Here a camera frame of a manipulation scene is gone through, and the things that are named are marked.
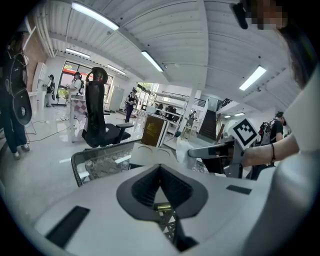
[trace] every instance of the black office chair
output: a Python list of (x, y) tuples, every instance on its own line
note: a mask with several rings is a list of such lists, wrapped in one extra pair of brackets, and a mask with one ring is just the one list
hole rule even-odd
[[(88, 79), (91, 73), (93, 74), (93, 81)], [(104, 115), (109, 115), (104, 114), (104, 84), (107, 80), (107, 72), (100, 67), (93, 67), (86, 77), (85, 101), (87, 114), (82, 137), (92, 148), (118, 144), (120, 141), (130, 138), (131, 135), (125, 132), (125, 129), (134, 126), (132, 123), (117, 125), (105, 123)]]

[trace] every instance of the pipe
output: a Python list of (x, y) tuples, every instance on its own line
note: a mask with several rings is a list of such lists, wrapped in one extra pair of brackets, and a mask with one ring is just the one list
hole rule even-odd
[(37, 18), (37, 13), (34, 12), (33, 14), (33, 19), (34, 19), (34, 23), (35, 23), (35, 26), (36, 26), (36, 31), (38, 32), (38, 35), (39, 35), (39, 38), (40, 38), (40, 41), (41, 41), (41, 44), (46, 52), (46, 54), (48, 54), (49, 57), (51, 57), (51, 54), (50, 54), (50, 51), (48, 49), (48, 45), (46, 44), (42, 34), (41, 34), (41, 29), (40, 29), (40, 26), (39, 26), (39, 22), (38, 22), (38, 18)]
[(49, 46), (49, 50), (52, 54), (52, 57), (55, 57), (55, 53), (54, 53), (54, 48), (52, 46), (52, 42), (51, 42), (51, 38), (49, 37), (49, 33), (48, 33), (48, 27), (47, 27), (47, 21), (46, 21), (46, 5), (43, 5), (42, 8), (42, 22), (43, 22), (43, 29), (44, 29), (44, 35), (46, 37), (46, 40), (48, 42), (48, 46)]

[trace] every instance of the bracelet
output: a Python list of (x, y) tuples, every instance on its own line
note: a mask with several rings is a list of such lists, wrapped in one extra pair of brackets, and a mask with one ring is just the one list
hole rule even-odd
[(275, 146), (273, 144), (271, 144), (272, 147), (272, 159), (271, 159), (271, 163), (274, 162), (274, 160), (276, 160), (276, 156), (275, 156)]

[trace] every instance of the ceiling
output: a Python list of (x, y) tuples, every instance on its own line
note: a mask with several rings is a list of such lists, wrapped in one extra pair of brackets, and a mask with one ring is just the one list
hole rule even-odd
[[(257, 87), (268, 85), (288, 70), (289, 56), (273, 30), (239, 27), (229, 7), (237, 0), (79, 2), (120, 28), (113, 31), (72, 10), (71, 0), (51, 0), (45, 7), (46, 23), (55, 50), (64, 52), (69, 47), (89, 54), (90, 61), (123, 70), (125, 77), (134, 82), (197, 87), (206, 94), (229, 98), (256, 110), (264, 108), (263, 104), (280, 104), (283, 108), (299, 92), (287, 76), (282, 86), (273, 88), (280, 101), (270, 93), (252, 96)], [(164, 72), (157, 71), (143, 57), (142, 50), (147, 50)], [(267, 72), (249, 89), (240, 90), (258, 65)]]

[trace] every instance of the black pants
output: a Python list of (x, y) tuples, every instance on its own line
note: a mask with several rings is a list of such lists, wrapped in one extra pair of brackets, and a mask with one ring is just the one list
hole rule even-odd
[(17, 147), (27, 144), (25, 126), (18, 122), (13, 107), (1, 108), (1, 123), (6, 142), (12, 153), (17, 152)]
[(129, 122), (132, 111), (134, 110), (134, 105), (126, 105), (126, 118), (125, 121)]

